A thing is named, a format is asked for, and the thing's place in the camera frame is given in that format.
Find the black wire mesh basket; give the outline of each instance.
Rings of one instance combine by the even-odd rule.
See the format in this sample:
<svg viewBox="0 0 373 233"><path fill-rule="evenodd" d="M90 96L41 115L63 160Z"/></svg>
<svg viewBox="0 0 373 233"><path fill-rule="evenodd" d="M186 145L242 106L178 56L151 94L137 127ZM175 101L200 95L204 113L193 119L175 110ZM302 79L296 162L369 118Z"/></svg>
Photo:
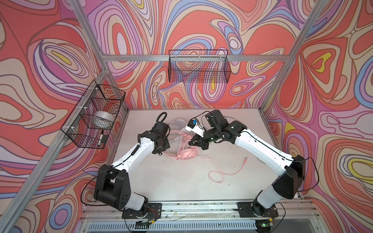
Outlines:
<svg viewBox="0 0 373 233"><path fill-rule="evenodd" d="M170 82L228 83L228 50L169 50Z"/></svg>
<svg viewBox="0 0 373 233"><path fill-rule="evenodd" d="M117 87L96 84L72 124L63 126L61 130L78 147L105 148L125 95L126 92Z"/></svg>

